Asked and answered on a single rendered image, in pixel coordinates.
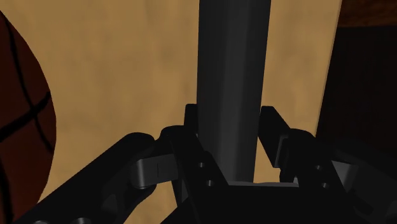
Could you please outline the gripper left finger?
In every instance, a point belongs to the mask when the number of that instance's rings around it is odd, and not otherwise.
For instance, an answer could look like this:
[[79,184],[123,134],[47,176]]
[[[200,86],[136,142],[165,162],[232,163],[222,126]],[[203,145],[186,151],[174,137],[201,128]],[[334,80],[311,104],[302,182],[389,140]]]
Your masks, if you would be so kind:
[[157,184],[178,181],[186,194],[161,224],[227,224],[228,183],[185,125],[127,134],[13,224],[124,224]]

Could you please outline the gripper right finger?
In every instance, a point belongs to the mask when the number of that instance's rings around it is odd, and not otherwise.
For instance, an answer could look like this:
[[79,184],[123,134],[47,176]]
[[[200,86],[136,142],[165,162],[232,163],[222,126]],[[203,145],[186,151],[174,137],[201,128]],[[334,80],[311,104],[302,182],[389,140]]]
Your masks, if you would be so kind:
[[303,224],[397,224],[397,160],[364,144],[328,146],[292,129],[272,106],[258,138],[280,181],[296,185],[289,207]]

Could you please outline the grey cylinder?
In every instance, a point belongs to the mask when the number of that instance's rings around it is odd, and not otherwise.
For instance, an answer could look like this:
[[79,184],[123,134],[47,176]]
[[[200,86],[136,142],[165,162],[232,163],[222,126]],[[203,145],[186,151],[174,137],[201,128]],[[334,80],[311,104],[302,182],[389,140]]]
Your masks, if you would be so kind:
[[254,180],[271,0],[200,0],[198,138],[228,181]]

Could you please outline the dark orange basketball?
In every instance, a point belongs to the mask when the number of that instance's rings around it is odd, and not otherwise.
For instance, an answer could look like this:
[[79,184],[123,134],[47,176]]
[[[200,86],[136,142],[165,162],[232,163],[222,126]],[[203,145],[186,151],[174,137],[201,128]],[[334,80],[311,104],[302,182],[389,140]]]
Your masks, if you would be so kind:
[[0,11],[0,224],[38,203],[55,142],[55,110],[41,66]]

